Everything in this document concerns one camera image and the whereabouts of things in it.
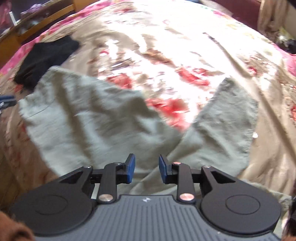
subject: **wooden bed frame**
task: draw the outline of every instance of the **wooden bed frame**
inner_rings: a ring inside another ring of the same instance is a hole
[[[94,2],[96,2],[96,0],[50,0],[44,4],[40,10],[22,19],[15,27],[11,28],[6,34],[0,37],[0,68],[2,68],[16,53],[20,46],[22,46],[22,44],[34,34],[38,33],[59,18],[62,18],[71,12],[78,12]],[[48,12],[50,9],[50,12],[55,9],[55,12],[52,12],[50,16],[46,17],[24,33],[19,34],[20,28],[26,25],[29,20],[42,12]]]

